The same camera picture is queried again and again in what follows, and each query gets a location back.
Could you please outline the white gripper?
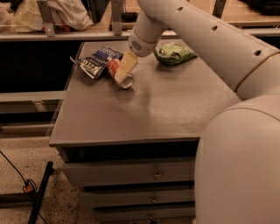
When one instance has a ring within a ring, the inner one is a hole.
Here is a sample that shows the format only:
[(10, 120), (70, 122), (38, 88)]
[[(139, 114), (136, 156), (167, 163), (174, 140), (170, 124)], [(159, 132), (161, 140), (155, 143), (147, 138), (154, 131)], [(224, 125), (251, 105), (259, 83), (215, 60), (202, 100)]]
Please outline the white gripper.
[(128, 39), (129, 49), (132, 52), (124, 53), (121, 60), (121, 67), (123, 67), (126, 72), (131, 73), (137, 65), (137, 57), (143, 58), (148, 56), (153, 52), (157, 44), (157, 42), (149, 43), (140, 39), (135, 33), (135, 30), (132, 30)]

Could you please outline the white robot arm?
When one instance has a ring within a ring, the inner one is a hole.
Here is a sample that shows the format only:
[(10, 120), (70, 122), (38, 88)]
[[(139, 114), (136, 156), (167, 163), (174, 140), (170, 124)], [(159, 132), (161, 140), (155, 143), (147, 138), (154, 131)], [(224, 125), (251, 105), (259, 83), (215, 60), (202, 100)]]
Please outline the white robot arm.
[(204, 128), (196, 224), (280, 224), (279, 51), (188, 0), (137, 0), (129, 49), (148, 56), (173, 30), (237, 99)]

